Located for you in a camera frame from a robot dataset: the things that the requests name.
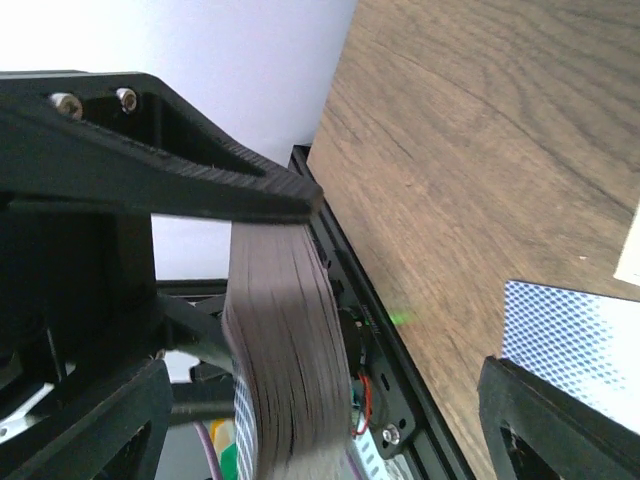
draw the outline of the green led light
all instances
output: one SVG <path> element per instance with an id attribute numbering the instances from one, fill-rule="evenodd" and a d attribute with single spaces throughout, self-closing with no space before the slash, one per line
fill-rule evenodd
<path id="1" fill-rule="evenodd" d="M 409 321 L 409 315 L 406 313 L 393 313 L 389 315 L 389 318 L 391 319 L 391 323 L 395 326 L 404 325 Z"/>

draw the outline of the screw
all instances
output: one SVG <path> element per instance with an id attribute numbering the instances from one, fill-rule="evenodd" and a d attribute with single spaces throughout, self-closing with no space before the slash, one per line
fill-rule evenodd
<path id="1" fill-rule="evenodd" d="M 133 113 L 138 108 L 138 96 L 130 88 L 119 88 L 116 90 L 116 95 L 120 99 L 124 113 Z"/>
<path id="2" fill-rule="evenodd" d="M 400 443 L 400 431 L 398 427 L 390 423 L 382 431 L 382 438 L 385 442 L 389 442 L 391 445 L 397 445 Z"/>
<path id="3" fill-rule="evenodd" d="M 82 118 L 82 103 L 75 95 L 70 93 L 54 93 L 49 96 L 49 101 L 62 115 L 68 115 L 74 120 Z"/>

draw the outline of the white wall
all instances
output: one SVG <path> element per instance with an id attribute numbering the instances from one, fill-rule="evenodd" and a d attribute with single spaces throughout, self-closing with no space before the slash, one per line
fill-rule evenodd
<path id="1" fill-rule="evenodd" d="M 286 164 L 311 142 L 356 0 L 0 3 L 0 71 L 145 71 Z M 227 276 L 227 224 L 154 218 L 160 279 Z"/>

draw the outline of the white paper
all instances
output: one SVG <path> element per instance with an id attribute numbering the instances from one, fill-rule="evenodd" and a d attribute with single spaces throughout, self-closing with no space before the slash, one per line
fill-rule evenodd
<path id="1" fill-rule="evenodd" d="M 640 219 L 633 217 L 614 278 L 640 286 Z"/>

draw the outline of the wood grain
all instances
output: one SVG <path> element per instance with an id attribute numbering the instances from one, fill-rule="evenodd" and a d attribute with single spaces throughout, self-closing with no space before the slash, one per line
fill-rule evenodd
<path id="1" fill-rule="evenodd" d="M 478 478 L 504 283 L 640 299 L 639 126 L 635 1 L 360 1 L 310 165 Z"/>

